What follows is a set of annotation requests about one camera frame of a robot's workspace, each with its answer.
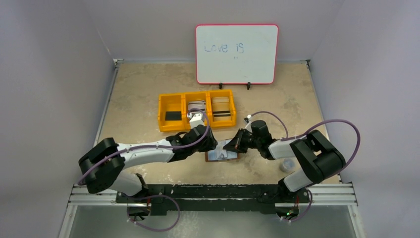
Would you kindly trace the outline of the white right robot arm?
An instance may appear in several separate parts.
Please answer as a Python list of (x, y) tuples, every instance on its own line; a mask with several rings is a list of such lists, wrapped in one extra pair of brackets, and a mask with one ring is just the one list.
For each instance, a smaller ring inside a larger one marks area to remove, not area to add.
[(299, 139), (275, 140), (263, 120), (239, 129), (223, 149), (238, 154), (256, 149), (268, 160), (296, 158), (300, 168), (278, 182), (279, 198), (285, 202), (295, 198), (298, 190), (334, 175), (346, 163), (344, 156), (318, 130)]

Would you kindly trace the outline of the yellow three-compartment plastic bin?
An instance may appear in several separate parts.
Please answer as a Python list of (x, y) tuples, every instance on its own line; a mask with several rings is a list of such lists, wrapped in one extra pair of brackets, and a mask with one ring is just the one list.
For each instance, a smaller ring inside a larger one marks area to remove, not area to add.
[[(228, 97), (231, 120), (214, 121), (211, 102), (214, 97)], [(187, 110), (187, 103), (190, 101), (205, 100), (206, 110), (202, 111), (196, 108)], [(165, 112), (180, 111), (182, 113), (181, 121), (165, 121)], [(191, 112), (204, 112), (207, 116), (205, 125), (212, 128), (233, 127), (236, 125), (236, 109), (234, 106), (233, 93), (231, 90), (201, 91), (175, 94), (161, 94), (158, 100), (158, 126), (161, 132), (189, 130), (189, 120), (187, 114)]]

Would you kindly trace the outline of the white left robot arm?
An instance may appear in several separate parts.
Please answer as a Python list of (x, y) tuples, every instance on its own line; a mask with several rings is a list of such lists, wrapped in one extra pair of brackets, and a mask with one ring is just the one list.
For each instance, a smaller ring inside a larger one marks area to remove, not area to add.
[(151, 143), (124, 144), (112, 137), (105, 138), (79, 159), (82, 176), (77, 183), (85, 185), (91, 194), (112, 189), (141, 203), (148, 196), (146, 184), (141, 175), (127, 173), (126, 169), (185, 160), (196, 152), (211, 151), (217, 145), (211, 128), (204, 125)]

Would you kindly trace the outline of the small clear plastic cup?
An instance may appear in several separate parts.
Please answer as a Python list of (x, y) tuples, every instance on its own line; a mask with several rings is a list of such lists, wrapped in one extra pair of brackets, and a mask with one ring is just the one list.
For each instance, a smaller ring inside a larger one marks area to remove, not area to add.
[(284, 173), (291, 173), (295, 169), (295, 161), (293, 158), (284, 158), (280, 164), (280, 170)]

